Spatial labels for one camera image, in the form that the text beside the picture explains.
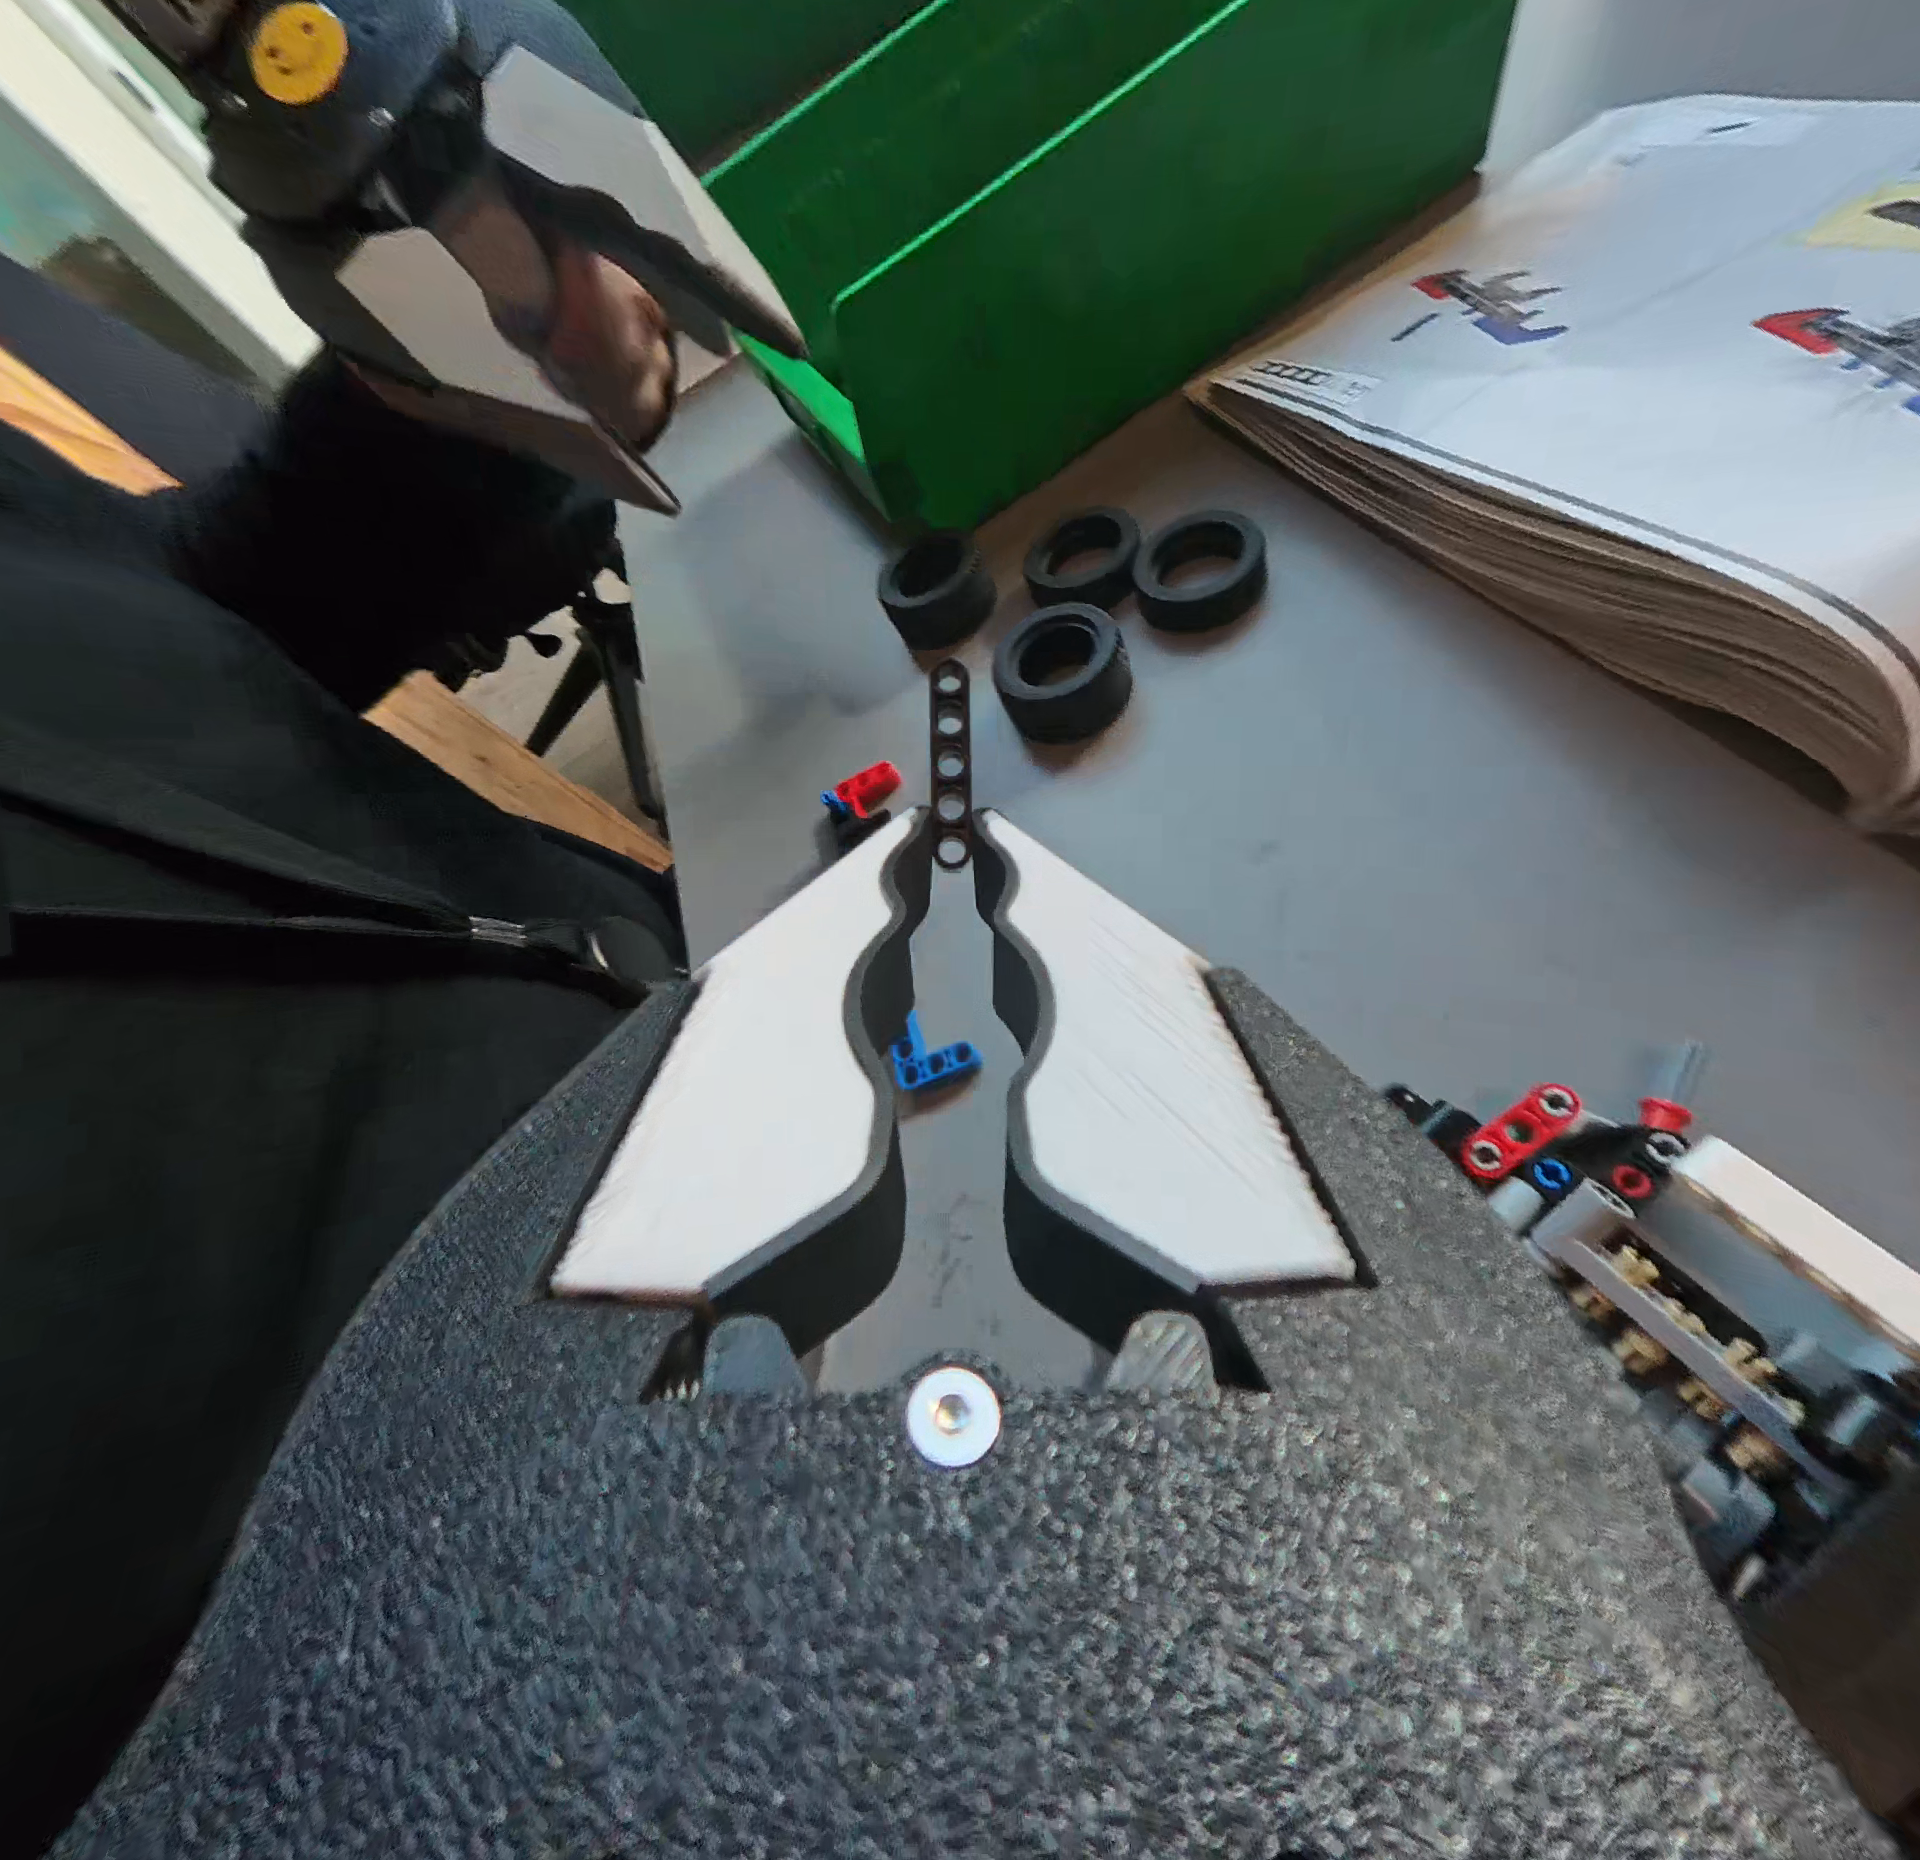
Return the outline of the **white panel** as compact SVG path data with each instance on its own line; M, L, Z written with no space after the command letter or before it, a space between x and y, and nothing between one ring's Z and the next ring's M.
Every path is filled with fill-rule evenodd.
M206 178L194 94L110 0L0 0L0 246L247 395L313 355Z

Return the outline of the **toy brick race car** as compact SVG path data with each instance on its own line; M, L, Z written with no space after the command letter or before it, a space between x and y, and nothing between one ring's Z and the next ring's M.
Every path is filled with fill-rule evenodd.
M1911 1267L1704 1135L1700 1061L1700 1045L1666 1052L1635 1117L1561 1077L1500 1117L1409 1081L1384 1101L1615 1350L1747 1646L1911 1846Z

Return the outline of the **instruction booklet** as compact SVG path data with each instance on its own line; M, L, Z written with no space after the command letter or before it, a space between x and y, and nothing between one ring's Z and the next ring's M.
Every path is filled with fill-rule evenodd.
M1920 816L1920 104L1587 123L1186 395L1587 659Z

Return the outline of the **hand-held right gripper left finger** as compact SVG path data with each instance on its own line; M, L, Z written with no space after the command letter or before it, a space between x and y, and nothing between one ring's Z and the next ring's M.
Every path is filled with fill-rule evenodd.
M555 1295L723 1305L875 1191L890 1098L864 981L925 926L925 868L906 808L698 972Z

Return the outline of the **black straight beam piece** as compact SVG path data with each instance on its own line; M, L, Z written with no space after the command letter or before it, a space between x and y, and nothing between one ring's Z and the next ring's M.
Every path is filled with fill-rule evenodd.
M971 868L971 670L928 670L928 863Z

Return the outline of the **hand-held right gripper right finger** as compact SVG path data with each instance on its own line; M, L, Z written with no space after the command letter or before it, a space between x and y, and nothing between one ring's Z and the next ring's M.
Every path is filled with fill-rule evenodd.
M1013 816L980 816L980 916L1018 1037L1013 1171L1044 1220L1186 1295L1358 1284L1186 937Z

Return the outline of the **wooden box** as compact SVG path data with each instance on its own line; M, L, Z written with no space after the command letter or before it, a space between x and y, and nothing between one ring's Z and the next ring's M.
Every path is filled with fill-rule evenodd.
M24 442L55 451L89 480L110 480L118 496L180 485L152 456L139 456L126 432L112 432L92 408L81 408L70 388L55 388L37 365L24 365L14 347L0 355L0 423ZM370 706L370 725L506 816L603 840L642 868L676 863L664 830L624 816L597 787L580 787L559 767L549 767L545 753L530 753L530 743L492 727L475 703L444 688L427 670L399 678Z

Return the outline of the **black rubber toy tire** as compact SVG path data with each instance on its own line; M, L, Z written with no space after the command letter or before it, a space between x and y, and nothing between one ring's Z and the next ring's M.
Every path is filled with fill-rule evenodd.
M1239 505L1175 513L1140 549L1132 582L1152 630L1224 630L1263 599L1263 527Z
M1058 606L1058 599L1117 606L1140 577L1140 539L1141 539L1140 513L1077 505L1032 539L1022 589L1037 606Z
M906 646L950 646L1000 606L1000 577L985 569L980 532L928 527L895 549L875 577L875 599Z
M1132 706L1132 646L1096 599L1058 599L1000 640L987 679L1018 733L1089 743Z

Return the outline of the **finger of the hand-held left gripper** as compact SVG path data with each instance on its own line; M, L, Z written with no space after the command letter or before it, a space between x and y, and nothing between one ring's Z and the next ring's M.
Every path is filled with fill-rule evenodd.
M427 230L359 240L334 279L409 355L444 426L682 513L676 485L492 326L481 279Z
M786 360L807 355L786 284L657 123L506 47L481 80L481 141L545 235L616 259L698 347L752 335Z

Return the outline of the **person's left forearm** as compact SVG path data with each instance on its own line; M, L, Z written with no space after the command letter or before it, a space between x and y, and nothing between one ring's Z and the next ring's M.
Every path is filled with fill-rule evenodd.
M353 715L399 678L504 646L616 553L616 498L399 416L318 347L206 480L166 496L166 560Z

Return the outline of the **black beam brick assembly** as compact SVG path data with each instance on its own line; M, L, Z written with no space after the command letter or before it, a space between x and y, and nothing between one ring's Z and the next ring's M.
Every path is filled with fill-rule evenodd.
M832 851L853 858L858 840L871 840L884 825L890 825L890 796L906 787L906 767L895 764L871 764L845 781L825 787L825 830L832 830ZM980 1045L925 1045L925 1026L917 1010L906 1018L906 1037L890 1045L890 1068L895 1068L895 1089L906 1098L928 1098L928 1089L950 1089L962 1077L985 1068L985 1052Z

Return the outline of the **green plastic bin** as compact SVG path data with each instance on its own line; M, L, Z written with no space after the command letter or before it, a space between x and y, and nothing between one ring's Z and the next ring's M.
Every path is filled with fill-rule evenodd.
M980 527L1475 178L1518 0L555 0L786 284L738 343Z

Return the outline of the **person's left hand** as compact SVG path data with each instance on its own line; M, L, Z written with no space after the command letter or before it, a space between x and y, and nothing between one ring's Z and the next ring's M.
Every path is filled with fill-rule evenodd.
M624 451L657 451L676 416L676 326L657 294L586 255L580 240L549 246L549 326L545 377L586 408Z

